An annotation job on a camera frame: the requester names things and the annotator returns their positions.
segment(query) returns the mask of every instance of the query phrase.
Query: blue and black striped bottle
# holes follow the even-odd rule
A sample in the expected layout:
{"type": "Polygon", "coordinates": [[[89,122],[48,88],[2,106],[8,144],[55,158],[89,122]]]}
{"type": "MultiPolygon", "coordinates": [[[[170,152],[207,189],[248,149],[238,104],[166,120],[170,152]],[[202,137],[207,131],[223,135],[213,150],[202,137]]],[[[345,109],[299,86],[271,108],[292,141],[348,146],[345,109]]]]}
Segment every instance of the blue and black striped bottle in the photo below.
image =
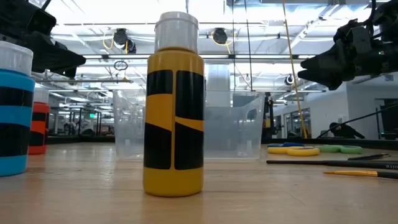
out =
{"type": "Polygon", "coordinates": [[[26,170],[35,88],[32,59],[31,50],[0,41],[0,177],[26,170]]]}

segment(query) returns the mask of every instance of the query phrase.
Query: black stripe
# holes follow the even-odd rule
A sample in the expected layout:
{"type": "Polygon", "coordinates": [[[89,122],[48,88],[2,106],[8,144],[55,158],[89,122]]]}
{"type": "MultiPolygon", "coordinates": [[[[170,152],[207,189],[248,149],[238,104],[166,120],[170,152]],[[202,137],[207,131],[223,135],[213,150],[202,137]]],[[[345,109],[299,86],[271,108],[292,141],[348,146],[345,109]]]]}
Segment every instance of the black stripe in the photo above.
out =
{"type": "Polygon", "coordinates": [[[160,70],[147,76],[147,96],[173,93],[173,71],[160,70]]]}
{"type": "Polygon", "coordinates": [[[20,124],[0,124],[0,157],[27,154],[30,129],[20,124]]]}
{"type": "Polygon", "coordinates": [[[44,134],[35,131],[30,132],[30,146],[43,146],[44,145],[44,134]]]}
{"type": "Polygon", "coordinates": [[[175,93],[175,115],[203,120],[204,78],[194,72],[178,71],[175,93]]]}
{"type": "Polygon", "coordinates": [[[171,153],[171,131],[145,123],[144,166],[155,169],[170,169],[172,165],[171,153]]]}
{"type": "Polygon", "coordinates": [[[204,133],[175,123],[174,167],[177,170],[203,167],[204,133]]]}
{"type": "Polygon", "coordinates": [[[33,105],[33,93],[27,90],[0,86],[0,106],[33,105]]]}
{"type": "Polygon", "coordinates": [[[46,116],[47,115],[45,113],[33,112],[32,121],[45,121],[46,116]]]}

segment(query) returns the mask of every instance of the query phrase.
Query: yellow bottle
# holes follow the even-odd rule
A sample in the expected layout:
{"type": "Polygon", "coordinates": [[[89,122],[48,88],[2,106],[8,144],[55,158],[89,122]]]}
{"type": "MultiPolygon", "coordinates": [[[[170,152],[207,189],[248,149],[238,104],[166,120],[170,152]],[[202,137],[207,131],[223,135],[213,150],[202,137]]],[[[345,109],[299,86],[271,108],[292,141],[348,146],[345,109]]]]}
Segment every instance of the yellow bottle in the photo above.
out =
{"type": "Polygon", "coordinates": [[[203,187],[204,63],[197,35],[197,20],[183,12],[166,12],[156,25],[144,137],[148,194],[187,196],[203,187]]]}

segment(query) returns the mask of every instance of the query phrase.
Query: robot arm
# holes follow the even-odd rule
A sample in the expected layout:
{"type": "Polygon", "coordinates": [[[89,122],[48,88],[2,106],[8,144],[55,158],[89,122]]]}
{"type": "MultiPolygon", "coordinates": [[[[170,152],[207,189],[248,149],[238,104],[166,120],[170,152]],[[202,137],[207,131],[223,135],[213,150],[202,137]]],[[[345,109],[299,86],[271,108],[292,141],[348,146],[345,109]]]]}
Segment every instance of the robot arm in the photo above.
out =
{"type": "Polygon", "coordinates": [[[77,66],[86,63],[81,55],[63,44],[53,44],[50,33],[57,20],[26,0],[0,0],[0,40],[31,49],[32,70],[52,72],[74,78],[77,66]]]}
{"type": "Polygon", "coordinates": [[[372,0],[372,7],[368,20],[351,20],[337,30],[330,50],[303,61],[301,66],[306,70],[298,77],[335,90],[357,76],[398,71],[398,0],[377,10],[372,0]],[[380,27],[380,34],[373,36],[373,25],[380,27]]]}

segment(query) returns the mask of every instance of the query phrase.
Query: white cap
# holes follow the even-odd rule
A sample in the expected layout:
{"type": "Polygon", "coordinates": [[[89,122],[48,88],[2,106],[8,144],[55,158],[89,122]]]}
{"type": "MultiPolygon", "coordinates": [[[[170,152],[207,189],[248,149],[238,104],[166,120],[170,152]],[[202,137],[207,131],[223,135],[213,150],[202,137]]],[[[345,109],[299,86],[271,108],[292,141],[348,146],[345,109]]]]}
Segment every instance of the white cap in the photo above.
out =
{"type": "Polygon", "coordinates": [[[35,88],[34,102],[49,103],[49,91],[43,88],[35,88]]]}
{"type": "Polygon", "coordinates": [[[30,76],[33,52],[9,42],[0,41],[0,69],[21,72],[30,76]]]}
{"type": "Polygon", "coordinates": [[[198,52],[198,20],[185,12],[165,12],[155,26],[155,51],[181,47],[198,52]]]}

